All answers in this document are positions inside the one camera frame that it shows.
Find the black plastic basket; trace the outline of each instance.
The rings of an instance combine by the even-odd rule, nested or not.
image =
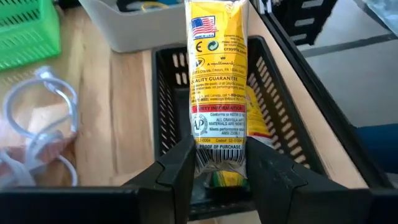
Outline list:
[[[313,45],[336,2],[337,0],[283,0],[272,7],[272,13],[295,45]]]
[[[167,153],[191,134],[189,77],[186,46],[154,51],[152,91],[155,158]],[[248,85],[256,93],[274,147],[306,167],[326,175],[317,152],[294,106],[272,54],[262,37],[248,40]],[[190,220],[254,210],[250,192],[225,189],[206,191],[206,175],[195,179]]]

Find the green plastic basket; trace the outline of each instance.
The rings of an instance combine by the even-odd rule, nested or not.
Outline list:
[[[61,52],[52,0],[0,0],[0,70]]]

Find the floor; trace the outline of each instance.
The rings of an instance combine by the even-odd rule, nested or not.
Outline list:
[[[398,123],[398,38],[361,0],[339,0],[315,45],[298,46],[352,125]]]
[[[223,217],[213,218],[211,220],[200,220],[189,222],[188,224],[261,224],[259,215],[256,211],[244,212],[234,215],[226,215]]]

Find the wooden surface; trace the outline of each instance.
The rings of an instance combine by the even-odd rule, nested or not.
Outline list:
[[[250,6],[249,35],[265,38],[294,103],[312,137],[328,175],[347,187],[366,187],[364,180],[337,140],[316,104],[302,85],[282,51]],[[81,185],[118,185],[126,176],[154,161],[152,142],[152,85],[150,50],[134,54],[111,51],[82,8],[69,10],[62,19],[62,54],[27,67],[0,73],[0,93],[29,78],[39,65],[54,67],[80,96],[80,130],[68,158],[76,164]],[[59,104],[61,99],[36,88],[23,96],[14,109],[28,126],[31,112]],[[54,162],[59,179],[43,182],[67,185],[65,168]]]

